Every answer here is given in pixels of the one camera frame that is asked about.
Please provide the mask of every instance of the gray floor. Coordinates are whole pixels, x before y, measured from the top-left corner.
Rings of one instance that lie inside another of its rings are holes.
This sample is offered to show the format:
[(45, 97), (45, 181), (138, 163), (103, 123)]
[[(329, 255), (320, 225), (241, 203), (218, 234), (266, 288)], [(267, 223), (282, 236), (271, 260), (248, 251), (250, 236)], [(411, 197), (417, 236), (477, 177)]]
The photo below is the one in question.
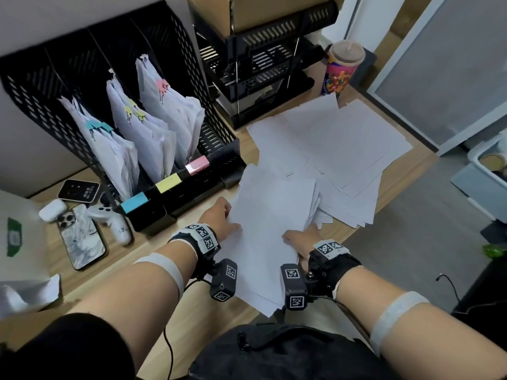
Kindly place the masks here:
[(365, 267), (447, 312), (457, 300), (449, 282), (435, 278), (448, 275), (461, 297), (489, 262), (479, 231), (490, 221), (449, 181), (466, 163), (461, 149), (441, 157), (344, 243)]

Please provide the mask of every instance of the green object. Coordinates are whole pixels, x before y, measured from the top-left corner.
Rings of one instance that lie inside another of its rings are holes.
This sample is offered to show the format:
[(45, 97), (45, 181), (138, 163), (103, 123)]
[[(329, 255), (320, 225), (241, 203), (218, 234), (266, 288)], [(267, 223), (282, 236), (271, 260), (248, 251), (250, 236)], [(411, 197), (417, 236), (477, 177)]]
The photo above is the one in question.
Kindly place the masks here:
[(23, 243), (21, 223), (10, 217), (7, 219), (7, 257), (14, 257)]
[(505, 251), (506, 251), (506, 249), (501, 248), (498, 245), (494, 245), (494, 244), (483, 245), (482, 250), (483, 250), (484, 254), (486, 256), (488, 256), (489, 258), (502, 257), (503, 255), (505, 255)]

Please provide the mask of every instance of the white wall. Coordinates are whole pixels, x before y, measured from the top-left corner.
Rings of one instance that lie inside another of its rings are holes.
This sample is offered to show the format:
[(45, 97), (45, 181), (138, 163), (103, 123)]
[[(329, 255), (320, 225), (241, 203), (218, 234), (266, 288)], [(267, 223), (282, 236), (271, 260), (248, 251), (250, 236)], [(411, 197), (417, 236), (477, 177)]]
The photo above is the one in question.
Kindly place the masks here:
[[(336, 23), (324, 28), (322, 35), (331, 42), (343, 40), (357, 0), (345, 0)], [(375, 51), (395, 20), (405, 0), (361, 0), (348, 39)]]
[[(158, 0), (0, 0), (0, 56)], [(187, 0), (167, 0), (191, 32)], [(28, 196), (85, 165), (0, 88), (0, 189)]]

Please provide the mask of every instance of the black mesh file organizer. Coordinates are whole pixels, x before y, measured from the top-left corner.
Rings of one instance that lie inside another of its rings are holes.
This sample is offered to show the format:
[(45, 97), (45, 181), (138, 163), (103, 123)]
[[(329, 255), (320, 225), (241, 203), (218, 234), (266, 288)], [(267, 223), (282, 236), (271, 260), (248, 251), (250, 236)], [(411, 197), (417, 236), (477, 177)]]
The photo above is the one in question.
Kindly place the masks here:
[[(13, 102), (100, 178), (110, 199), (118, 198), (71, 115), (57, 100), (75, 96), (97, 119), (114, 127), (106, 81), (114, 70), (125, 93), (142, 107), (135, 60), (148, 54), (172, 88), (194, 96), (205, 108), (198, 150), (209, 167), (160, 192), (141, 168), (138, 191), (147, 201), (126, 216), (135, 231), (154, 235), (182, 213), (241, 179), (245, 168), (239, 140), (218, 118), (197, 55), (180, 19), (165, 1), (137, 9), (0, 59), (0, 78)], [(121, 206), (115, 210), (124, 214)]]
[[(303, 69), (322, 60), (324, 51), (303, 36), (333, 24), (338, 5), (330, 0), (228, 37), (192, 12), (204, 71), (229, 103), (237, 105), (237, 114), (218, 102), (215, 106), (237, 129), (314, 86)], [(271, 94), (239, 111), (238, 100), (275, 83)]]

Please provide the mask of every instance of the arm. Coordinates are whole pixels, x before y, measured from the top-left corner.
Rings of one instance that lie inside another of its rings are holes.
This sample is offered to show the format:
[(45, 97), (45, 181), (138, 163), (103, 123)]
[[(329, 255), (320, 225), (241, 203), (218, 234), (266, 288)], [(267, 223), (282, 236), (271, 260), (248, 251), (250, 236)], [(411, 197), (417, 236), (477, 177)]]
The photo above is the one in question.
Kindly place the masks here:
[[(316, 227), (287, 231), (283, 237), (304, 258), (320, 240)], [(371, 332), (375, 323), (406, 291), (366, 268), (349, 270), (337, 298)], [(483, 335), (430, 304), (402, 315), (382, 342), (383, 357), (406, 379), (500, 379), (507, 374), (507, 353)]]
[[(239, 228), (239, 224), (227, 222), (230, 210), (227, 200), (219, 198), (199, 219), (215, 231), (219, 242)], [(197, 263), (197, 256), (188, 244), (173, 241), (157, 253), (169, 257), (180, 269), (184, 282), (188, 282)], [(140, 262), (110, 277), (70, 313), (90, 313), (113, 326), (128, 345), (137, 372), (177, 303), (178, 288), (173, 278), (155, 264)]]

